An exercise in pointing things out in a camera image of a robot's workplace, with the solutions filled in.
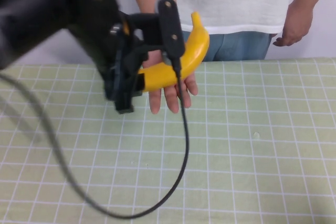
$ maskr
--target banana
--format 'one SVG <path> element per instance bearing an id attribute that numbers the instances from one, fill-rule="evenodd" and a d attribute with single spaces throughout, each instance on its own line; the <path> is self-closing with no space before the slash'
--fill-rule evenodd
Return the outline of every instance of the banana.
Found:
<path id="1" fill-rule="evenodd" d="M 196 70 L 202 63 L 209 48 L 209 34 L 203 27 L 199 13 L 192 13 L 191 18 L 193 30 L 185 44 L 185 53 L 181 58 L 182 79 L 185 79 Z M 173 68 L 163 62 L 149 68 L 140 69 L 139 74 L 144 74 L 145 86 L 142 92 L 151 92 L 177 84 Z"/>

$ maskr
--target blue jeans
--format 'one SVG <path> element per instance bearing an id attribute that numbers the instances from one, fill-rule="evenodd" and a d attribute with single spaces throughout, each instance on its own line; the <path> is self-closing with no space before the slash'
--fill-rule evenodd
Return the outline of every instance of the blue jeans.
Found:
<path id="1" fill-rule="evenodd" d="M 185 41 L 189 34 L 183 32 Z M 254 31 L 210 35 L 210 46 L 203 61 L 264 60 L 271 40 L 270 34 Z"/>

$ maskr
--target black cable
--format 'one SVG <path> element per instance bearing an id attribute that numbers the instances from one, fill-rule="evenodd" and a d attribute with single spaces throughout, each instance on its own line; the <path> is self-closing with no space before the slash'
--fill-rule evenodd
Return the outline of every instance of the black cable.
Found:
<path id="1" fill-rule="evenodd" d="M 63 174 L 67 178 L 67 180 L 70 183 L 73 190 L 78 194 L 78 196 L 80 198 L 82 198 L 92 208 L 101 212 L 104 215 L 107 215 L 107 216 L 112 217 L 112 218 L 127 220 L 127 219 L 136 219 L 136 218 L 143 217 L 145 215 L 148 215 L 148 214 L 152 213 L 153 211 L 157 210 L 160 206 L 162 206 L 169 199 L 169 197 L 174 193 L 176 188 L 178 187 L 178 185 L 179 185 L 179 183 L 180 183 L 180 181 L 183 177 L 186 165 L 187 165 L 187 160 L 188 160 L 188 155 L 189 155 L 189 133 L 188 133 L 187 119 L 186 119 L 186 114 L 185 114 L 185 107 L 184 107 L 184 100 L 183 100 L 183 93 L 182 93 L 182 85 L 181 85 L 181 75 L 180 75 L 181 65 L 180 65 L 180 61 L 178 61 L 177 63 L 176 62 L 174 62 L 174 63 L 175 64 L 173 64 L 173 66 L 174 66 L 174 71 L 176 73 L 176 77 L 177 77 L 177 80 L 178 80 L 177 85 L 178 85 L 178 90 L 179 90 L 179 93 L 180 93 L 181 110 L 182 110 L 183 125 L 184 125 L 184 131 L 185 131 L 185 155 L 184 155 L 181 171 L 180 171 L 180 173 L 177 177 L 176 182 L 172 186 L 172 188 L 156 205 L 154 205 L 153 207 L 149 208 L 148 210 L 145 210 L 145 211 L 140 212 L 138 214 L 128 215 L 128 216 L 127 215 L 119 215 L 119 214 L 116 214 L 114 212 L 106 210 L 105 208 L 101 207 L 98 203 L 96 203 L 93 199 L 91 199 L 84 192 L 84 190 L 80 188 L 80 186 L 78 185 L 78 183 L 77 183 L 76 179 L 74 178 L 72 172 L 70 171 L 69 167 L 67 166 L 67 164 L 65 162 L 63 152 L 62 152 L 61 147 L 59 145 L 59 142 L 57 140 L 57 137 L 56 137 L 56 134 L 55 134 L 54 129 L 52 127 L 52 124 L 50 122 L 50 119 L 49 119 L 48 115 L 44 112 L 44 109 L 40 105 L 40 102 L 38 101 L 36 96 L 32 92 L 30 92 L 22 83 L 18 82 L 15 79 L 12 79 L 9 76 L 6 76 L 6 75 L 0 73 L 0 79 L 4 82 L 7 82 L 8 84 L 14 86 L 22 94 L 22 96 L 30 102 L 30 105 L 33 108 L 34 112 L 36 113 L 36 116 L 41 119 L 42 126 L 43 126 L 43 128 L 45 129 L 45 131 L 48 135 L 48 139 L 49 139 L 50 144 L 53 148 L 52 150 L 54 152 L 54 155 L 56 156 L 56 159 L 59 163 L 60 169 L 62 170 Z"/>

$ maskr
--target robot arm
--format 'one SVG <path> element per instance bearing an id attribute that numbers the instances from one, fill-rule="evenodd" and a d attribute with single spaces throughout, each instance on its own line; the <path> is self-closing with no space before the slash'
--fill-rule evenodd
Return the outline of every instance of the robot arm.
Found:
<path id="1" fill-rule="evenodd" d="M 198 13 L 192 20 L 184 43 L 173 0 L 158 0 L 155 14 L 133 15 L 119 11 L 116 0 L 0 0 L 0 69 L 68 29 L 95 62 L 106 99 L 119 113 L 130 113 L 134 96 L 173 85 L 176 71 L 185 78 L 202 62 L 209 36 Z M 163 62 L 141 69 L 153 50 L 163 52 Z"/>

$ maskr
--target green cutting mat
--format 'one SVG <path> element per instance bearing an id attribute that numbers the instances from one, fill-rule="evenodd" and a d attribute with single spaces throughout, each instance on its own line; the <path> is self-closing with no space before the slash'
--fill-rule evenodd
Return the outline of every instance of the green cutting mat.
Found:
<path id="1" fill-rule="evenodd" d="M 159 210 L 106 218 L 67 185 L 43 128 L 0 83 L 1 223 L 336 223 L 336 67 L 332 59 L 207 63 L 187 110 L 184 179 Z M 122 214 L 154 205 L 184 155 L 180 114 L 147 96 L 118 115 L 93 66 L 16 66 L 44 103 L 82 187 Z"/>

